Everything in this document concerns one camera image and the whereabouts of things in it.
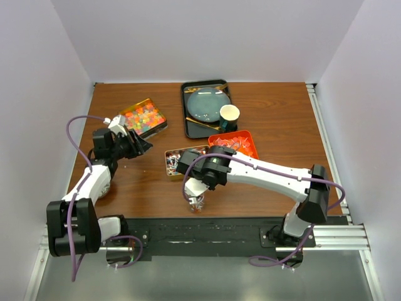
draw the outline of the metal bracket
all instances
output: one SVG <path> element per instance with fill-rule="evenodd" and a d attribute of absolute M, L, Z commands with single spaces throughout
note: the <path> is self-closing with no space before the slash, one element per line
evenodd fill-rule
<path fill-rule="evenodd" d="M 272 230 L 272 228 L 261 228 L 260 229 L 259 235 L 260 235 L 260 238 L 261 238 L 262 247 L 263 248 L 276 248 L 276 249 L 279 248 L 279 247 L 285 248 L 286 246 L 278 245 L 276 242 L 269 240 L 269 237 L 268 237 L 267 233 L 268 233 L 268 231 L 271 231 L 271 230 Z M 305 247 L 310 247 L 310 248 L 316 246 L 315 236 L 314 236 L 313 231 L 310 234 L 310 237 L 306 240 L 304 246 Z"/>
<path fill-rule="evenodd" d="M 341 185 L 340 176 L 338 174 L 337 166 L 336 166 L 336 163 L 334 160 L 333 151 L 332 151 L 332 148 L 330 145 L 330 141 L 328 139 L 325 123 L 323 122 L 323 116 L 320 111 L 318 98 L 315 93 L 315 87 L 311 84 L 307 84 L 306 89 L 308 91 L 309 98 L 311 100 L 312 109 L 313 109 L 313 113 L 315 114 L 316 123 L 318 124 L 321 141 L 322 141 L 323 147 L 325 149 L 328 165 L 331 170 L 331 175 L 333 176 L 334 181 Z M 338 189 L 336 189 L 336 191 L 337 191 L 337 195 L 341 194 L 341 192 Z M 352 219 L 350 216 L 350 212 L 348 210 L 348 205 L 346 203 L 346 199 L 344 199 L 344 201 L 341 202 L 341 210 L 343 211 L 344 215 L 347 215 L 348 222 L 352 224 Z"/>
<path fill-rule="evenodd" d="M 314 248 L 303 250 L 369 250 L 369 242 L 363 226 L 315 226 L 313 228 Z M 289 251 L 295 248 L 278 247 L 277 251 Z"/>
<path fill-rule="evenodd" d="M 361 256 L 363 269 L 365 270 L 365 275 L 374 301 L 385 300 L 370 251 L 359 251 L 359 254 Z"/>
<path fill-rule="evenodd" d="M 148 245 L 149 241 L 149 229 L 138 229 L 133 232 L 133 235 L 140 239 L 143 243 L 143 247 Z"/>
<path fill-rule="evenodd" d="M 42 239 L 39 244 L 38 255 L 34 263 L 31 278 L 29 279 L 28 287 L 26 289 L 24 301 L 34 301 L 38 296 L 40 283 L 42 282 L 44 268 L 49 258 L 49 244 L 48 244 L 48 231 L 47 227 L 43 231 Z"/>

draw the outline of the white wall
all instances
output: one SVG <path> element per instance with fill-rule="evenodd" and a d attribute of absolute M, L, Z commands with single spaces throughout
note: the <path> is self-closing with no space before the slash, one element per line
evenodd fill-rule
<path fill-rule="evenodd" d="M 52 0 L 96 82 L 317 82 L 363 0 Z"/>
<path fill-rule="evenodd" d="M 46 222 L 75 152 L 69 117 L 91 83 L 49 0 L 0 1 L 0 300 L 22 300 Z M 81 135 L 82 124 L 73 136 Z"/>
<path fill-rule="evenodd" d="M 387 300 L 400 300 L 401 1 L 365 0 L 318 99 L 354 221 L 365 223 Z"/>

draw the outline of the wooden table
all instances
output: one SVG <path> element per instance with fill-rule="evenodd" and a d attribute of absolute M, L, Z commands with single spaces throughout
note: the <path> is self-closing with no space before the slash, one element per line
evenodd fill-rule
<path fill-rule="evenodd" d="M 239 128 L 252 133 L 259 158 L 291 167 L 321 164 L 328 168 L 315 116 L 304 83 L 230 83 L 231 97 L 239 107 Z M 164 152 L 207 144 L 184 134 L 179 83 L 97 84 L 90 115 L 114 117 L 145 98 L 151 98 L 167 118 L 168 128 L 149 138 L 154 147 L 144 156 L 122 159 L 108 195 L 98 200 L 98 217 L 123 214 L 131 217 L 194 216 L 182 198 L 182 182 L 165 174 Z M 91 133 L 102 127 L 87 120 L 81 148 L 92 147 Z M 85 162 L 78 156 L 70 188 L 81 177 Z M 337 200 L 331 190 L 330 204 Z M 196 216 L 284 216 L 294 202 L 281 194 L 258 187 L 229 183 L 206 193 L 203 212 Z M 330 214 L 341 214 L 339 207 Z"/>

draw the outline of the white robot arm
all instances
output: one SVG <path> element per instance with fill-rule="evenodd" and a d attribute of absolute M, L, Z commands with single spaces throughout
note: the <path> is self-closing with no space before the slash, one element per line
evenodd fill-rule
<path fill-rule="evenodd" d="M 231 159 L 210 157 L 199 161 L 194 166 L 190 178 L 185 183 L 185 193 L 191 206 L 202 206 L 200 198 L 208 189 L 214 190 L 217 184 L 227 182 L 244 183 L 259 186 L 285 194 L 295 201 L 292 210 L 286 214 L 281 231 L 285 235 L 299 238 L 311 223 L 324 223 L 327 217 L 328 194 L 327 185 L 315 185 L 309 181 L 300 181 L 301 178 L 317 177 L 326 179 L 327 174 L 322 166 L 315 165 L 312 169 L 284 167 L 248 157 L 227 147 L 211 147 L 210 154 L 224 154 Z M 190 164 L 199 155 L 185 152 L 179 161 L 178 171 L 185 174 Z M 263 169 L 275 171 L 278 174 L 265 172 Z M 280 176 L 279 173 L 289 174 L 294 179 Z"/>
<path fill-rule="evenodd" d="M 141 139 L 134 131 L 128 131 L 125 117 L 118 115 L 113 120 L 105 119 L 108 125 L 93 133 L 94 158 L 91 168 L 85 168 L 76 186 L 61 201 L 50 202 L 47 210 L 49 250 L 53 256 L 70 254 L 66 229 L 67 209 L 76 194 L 71 219 L 76 254 L 97 252 L 101 243 L 116 235 L 124 235 L 127 224 L 123 216 L 97 218 L 95 203 L 110 186 L 117 161 L 143 155 L 152 144 Z"/>

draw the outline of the red tray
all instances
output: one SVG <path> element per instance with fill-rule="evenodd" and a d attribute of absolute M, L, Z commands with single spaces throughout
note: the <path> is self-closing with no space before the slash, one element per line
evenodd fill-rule
<path fill-rule="evenodd" d="M 255 159 L 259 159 L 258 152 L 256 151 L 255 144 L 253 143 L 252 135 L 247 130 L 238 130 L 236 132 L 213 135 L 213 136 L 210 136 L 207 141 L 208 141 L 209 145 L 212 146 L 212 145 L 214 145 L 214 142 L 218 138 L 220 138 L 222 140 L 224 140 L 224 139 L 231 140 L 231 139 L 233 139 L 235 137 L 247 138 L 247 141 L 249 141 L 249 143 L 250 143 L 250 145 L 247 147 L 247 149 L 252 152 L 251 157 L 255 158 Z"/>

